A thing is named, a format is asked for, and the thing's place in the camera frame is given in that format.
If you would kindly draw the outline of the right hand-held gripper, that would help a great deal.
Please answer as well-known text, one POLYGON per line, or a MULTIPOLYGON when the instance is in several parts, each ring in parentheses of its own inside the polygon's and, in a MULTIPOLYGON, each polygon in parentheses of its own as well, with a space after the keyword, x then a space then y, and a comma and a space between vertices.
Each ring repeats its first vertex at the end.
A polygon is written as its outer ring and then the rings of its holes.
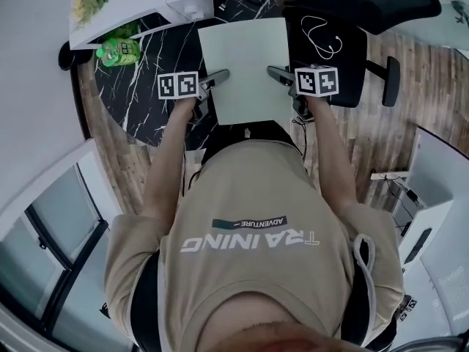
POLYGON ((338 69, 324 65, 298 67, 294 73, 288 70, 268 66, 268 75, 282 85, 292 85, 289 94, 294 103, 293 109, 302 120, 313 120, 308 110, 305 97, 330 99, 338 94, 338 69))

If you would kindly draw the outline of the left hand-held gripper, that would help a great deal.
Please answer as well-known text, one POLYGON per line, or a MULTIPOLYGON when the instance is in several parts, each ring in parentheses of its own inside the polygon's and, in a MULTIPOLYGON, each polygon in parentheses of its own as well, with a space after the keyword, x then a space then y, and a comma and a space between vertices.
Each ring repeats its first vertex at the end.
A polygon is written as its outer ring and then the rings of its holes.
POLYGON ((177 100, 195 98, 191 123, 199 123, 208 113, 207 101, 211 89, 224 83, 230 77, 230 71, 219 70, 199 80, 196 71, 159 74, 158 99, 166 103, 168 115, 172 113, 177 100))

